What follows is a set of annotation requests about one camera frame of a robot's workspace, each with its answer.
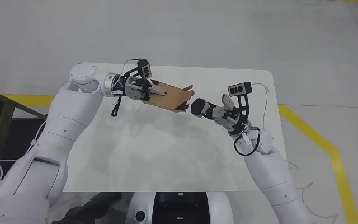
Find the yellow floor line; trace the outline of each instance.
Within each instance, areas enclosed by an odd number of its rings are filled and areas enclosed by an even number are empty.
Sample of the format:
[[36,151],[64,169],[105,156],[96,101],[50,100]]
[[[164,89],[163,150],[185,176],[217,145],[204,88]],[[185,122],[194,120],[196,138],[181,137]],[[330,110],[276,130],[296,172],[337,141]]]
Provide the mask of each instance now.
[[[6,97],[19,102],[25,106],[50,106],[54,96],[35,96],[35,95],[5,95]],[[333,171],[335,173],[338,190],[341,196],[343,208],[348,224],[358,223],[358,213],[349,185],[346,170],[343,164],[341,153],[338,148],[327,141],[316,130],[311,128],[304,120],[299,118],[287,106],[279,105],[280,114],[285,117],[292,125],[298,128],[314,143],[321,147],[331,158]]]
[[13,101],[25,106],[50,106],[54,96],[39,95],[4,95]]
[[299,118],[293,113],[287,106],[279,105],[280,114],[285,117],[291,124],[298,128],[314,143],[321,147],[331,158],[331,164],[335,173],[338,190],[340,192],[343,209],[345,211],[348,224],[358,223],[358,213],[352,194],[352,190],[349,185],[348,177],[346,174],[345,166],[341,157],[341,153],[338,148],[327,141],[316,130],[311,128],[304,120]]

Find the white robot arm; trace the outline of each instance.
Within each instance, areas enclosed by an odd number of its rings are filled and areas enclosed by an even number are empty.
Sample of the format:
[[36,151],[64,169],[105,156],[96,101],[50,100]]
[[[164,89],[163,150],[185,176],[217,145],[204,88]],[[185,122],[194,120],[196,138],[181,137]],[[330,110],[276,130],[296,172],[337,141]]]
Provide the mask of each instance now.
[[60,196],[68,176],[67,158],[78,136],[95,117],[104,96],[128,96],[149,100],[150,94],[165,95],[150,83],[150,66],[135,59],[137,74],[121,76],[80,63],[51,103],[46,126],[32,149],[17,160],[0,187],[0,223],[46,223],[48,209]]
[[191,113],[206,117],[222,125],[234,140],[234,148],[244,156],[252,179],[271,203],[280,224],[312,224],[313,221],[293,184],[288,166],[280,152],[273,147],[269,131],[252,127],[249,120],[247,94],[252,92],[249,82],[228,88],[230,96],[237,96],[239,108],[224,94],[219,107],[203,99],[196,99]]

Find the cardboard piece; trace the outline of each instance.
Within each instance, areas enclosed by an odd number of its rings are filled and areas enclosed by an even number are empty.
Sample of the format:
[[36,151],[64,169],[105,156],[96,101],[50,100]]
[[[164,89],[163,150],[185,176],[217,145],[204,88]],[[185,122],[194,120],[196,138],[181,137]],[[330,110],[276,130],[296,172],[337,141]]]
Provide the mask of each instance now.
[[151,80],[154,85],[157,85],[163,88],[167,94],[165,96],[160,96],[157,94],[151,94],[149,101],[142,101],[145,104],[157,106],[172,112],[186,112],[189,105],[187,104],[188,100],[195,94],[192,89],[192,85],[180,89],[163,82],[156,80]]

